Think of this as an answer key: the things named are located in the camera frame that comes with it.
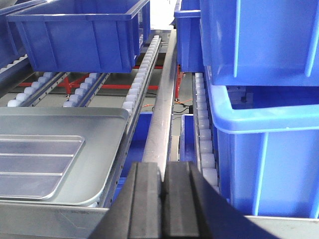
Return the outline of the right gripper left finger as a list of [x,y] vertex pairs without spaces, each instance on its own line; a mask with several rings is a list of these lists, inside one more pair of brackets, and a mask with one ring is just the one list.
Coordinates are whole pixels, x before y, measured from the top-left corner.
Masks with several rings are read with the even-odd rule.
[[158,165],[133,163],[124,186],[90,239],[161,238],[161,180]]

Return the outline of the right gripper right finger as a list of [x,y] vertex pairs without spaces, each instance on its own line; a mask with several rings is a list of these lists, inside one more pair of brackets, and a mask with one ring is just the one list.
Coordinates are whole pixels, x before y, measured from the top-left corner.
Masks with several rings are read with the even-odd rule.
[[169,162],[163,183],[165,239],[270,239],[271,233],[230,206],[192,162]]

